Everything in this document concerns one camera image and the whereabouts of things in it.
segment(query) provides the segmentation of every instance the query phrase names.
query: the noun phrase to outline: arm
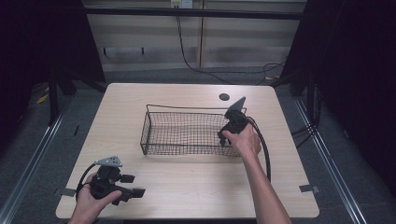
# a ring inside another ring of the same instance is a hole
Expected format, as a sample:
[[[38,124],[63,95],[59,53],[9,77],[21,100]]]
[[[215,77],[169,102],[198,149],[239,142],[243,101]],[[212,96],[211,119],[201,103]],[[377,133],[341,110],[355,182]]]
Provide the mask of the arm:
[[[257,222],[260,224],[291,223],[288,213],[277,197],[259,161],[260,139],[248,124],[240,134],[223,132],[239,152],[247,170],[247,178],[253,196]]]
[[[87,180],[85,181],[86,184],[84,184],[84,187],[82,187],[82,189],[79,191],[78,201],[73,215],[68,222],[69,224],[93,223],[102,210],[106,207],[106,205],[114,202],[121,196],[122,192],[116,190],[108,194],[103,199],[94,199],[91,195],[91,187],[89,184],[87,184],[91,182],[94,175],[95,174],[91,174],[88,176]]]

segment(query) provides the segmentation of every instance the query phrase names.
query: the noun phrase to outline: human hand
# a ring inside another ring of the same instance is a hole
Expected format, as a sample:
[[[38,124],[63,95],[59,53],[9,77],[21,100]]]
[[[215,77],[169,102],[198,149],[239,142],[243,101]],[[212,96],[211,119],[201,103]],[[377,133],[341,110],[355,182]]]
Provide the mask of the human hand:
[[[68,223],[78,223],[78,224],[91,224],[93,223],[102,210],[109,203],[114,202],[118,199],[122,192],[120,190],[115,190],[108,194],[105,198],[96,200],[91,195],[90,182],[96,173],[91,174],[87,177],[84,186],[78,193],[78,200],[76,208],[73,212],[73,216],[70,218]]]
[[[239,152],[241,157],[257,156],[262,150],[260,138],[254,133],[253,126],[250,123],[240,134],[230,133],[229,131],[223,131],[222,134],[231,141],[233,148]]]

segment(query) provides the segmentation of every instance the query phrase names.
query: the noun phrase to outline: black device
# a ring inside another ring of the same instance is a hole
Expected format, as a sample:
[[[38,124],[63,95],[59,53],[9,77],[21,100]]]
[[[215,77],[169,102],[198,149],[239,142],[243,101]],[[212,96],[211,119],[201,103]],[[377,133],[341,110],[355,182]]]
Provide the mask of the black device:
[[[228,123],[218,132],[218,137],[220,139],[220,144],[222,147],[225,146],[226,137],[222,134],[223,131],[229,131],[230,133],[241,133],[244,131],[245,127],[248,125],[248,119],[244,113],[242,113],[242,108],[244,106],[246,97],[242,97],[240,100],[231,105],[224,117],[228,119]]]
[[[133,183],[134,176],[133,175],[122,175],[120,174],[120,168],[122,163],[120,162],[117,156],[110,157],[107,159],[96,161],[87,171],[84,173],[83,177],[80,179],[80,183],[78,184],[78,190],[76,198],[78,197],[78,192],[82,189],[82,180],[84,176],[88,173],[89,170],[94,165],[101,165],[98,169],[97,174],[92,178],[92,181],[89,183],[91,187],[91,195],[95,199],[105,198],[109,193],[120,190],[122,192],[121,196],[113,202],[114,205],[119,205],[120,201],[128,202],[131,198],[142,198],[145,189],[126,189],[116,185],[116,182],[120,181],[121,183]]]

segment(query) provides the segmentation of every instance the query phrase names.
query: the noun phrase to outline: wooden table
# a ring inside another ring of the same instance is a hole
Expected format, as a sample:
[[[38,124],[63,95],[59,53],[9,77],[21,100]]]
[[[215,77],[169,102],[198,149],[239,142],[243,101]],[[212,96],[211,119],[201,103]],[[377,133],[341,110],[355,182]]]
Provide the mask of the wooden table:
[[[228,93],[229,101],[219,95]],[[316,217],[318,206],[307,185],[282,109],[271,87],[179,84],[111,84],[98,109],[67,188],[75,189],[95,160],[118,155],[123,175],[135,175],[125,188],[144,188],[141,199],[109,205],[100,217],[245,218],[255,217],[244,165],[240,158],[216,155],[143,155],[140,138],[146,105],[229,107],[246,96],[247,115],[253,117],[269,149],[272,184],[291,217]],[[260,159],[265,170],[265,159]],[[69,218],[75,198],[63,196],[56,215]]]

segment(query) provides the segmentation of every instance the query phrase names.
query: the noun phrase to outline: wire basket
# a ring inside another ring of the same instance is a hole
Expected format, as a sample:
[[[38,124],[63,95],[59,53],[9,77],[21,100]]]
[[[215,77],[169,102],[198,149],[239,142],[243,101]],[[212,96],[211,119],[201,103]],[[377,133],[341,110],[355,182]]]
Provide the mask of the wire basket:
[[[153,106],[166,111],[150,112]],[[222,147],[218,132],[228,120],[219,109],[148,105],[140,146],[145,155],[214,154],[238,157],[228,143]]]

